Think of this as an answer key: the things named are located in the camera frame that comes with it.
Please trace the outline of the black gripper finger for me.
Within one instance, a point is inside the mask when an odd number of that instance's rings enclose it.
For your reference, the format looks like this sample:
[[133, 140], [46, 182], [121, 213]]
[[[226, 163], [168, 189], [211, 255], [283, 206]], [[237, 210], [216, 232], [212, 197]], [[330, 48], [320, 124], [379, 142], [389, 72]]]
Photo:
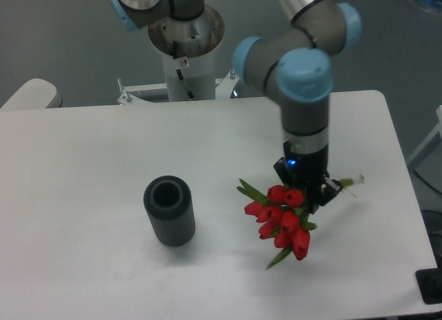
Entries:
[[315, 214], [319, 207], [324, 207], [342, 190], [342, 182], [330, 177], [323, 177], [317, 185], [309, 190], [309, 213]]

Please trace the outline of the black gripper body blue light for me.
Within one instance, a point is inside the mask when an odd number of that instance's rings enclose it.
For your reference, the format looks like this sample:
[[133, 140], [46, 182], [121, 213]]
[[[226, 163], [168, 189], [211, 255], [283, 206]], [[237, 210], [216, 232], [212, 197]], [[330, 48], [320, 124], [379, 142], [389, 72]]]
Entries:
[[309, 190], [317, 185], [324, 176], [329, 177], [327, 171], [329, 146], [320, 151], [308, 154], [299, 154], [291, 150], [291, 143], [284, 142], [284, 156], [274, 165], [274, 169], [284, 185], [295, 189], [305, 189], [309, 199]]

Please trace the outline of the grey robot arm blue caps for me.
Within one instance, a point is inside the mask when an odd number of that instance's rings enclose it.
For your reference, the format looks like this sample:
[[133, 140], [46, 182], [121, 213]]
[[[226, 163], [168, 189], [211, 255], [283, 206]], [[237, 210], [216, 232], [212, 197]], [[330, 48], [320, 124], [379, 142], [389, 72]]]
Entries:
[[[109, 0], [128, 30], [146, 28], [162, 55], [172, 102], [215, 97], [214, 52], [224, 37], [220, 14], [205, 0]], [[330, 58], [358, 42], [359, 13], [332, 0], [278, 0], [291, 28], [273, 40], [247, 37], [232, 67], [246, 84], [280, 107], [284, 156], [275, 163], [283, 183], [305, 191], [314, 213], [343, 186], [327, 171]]]

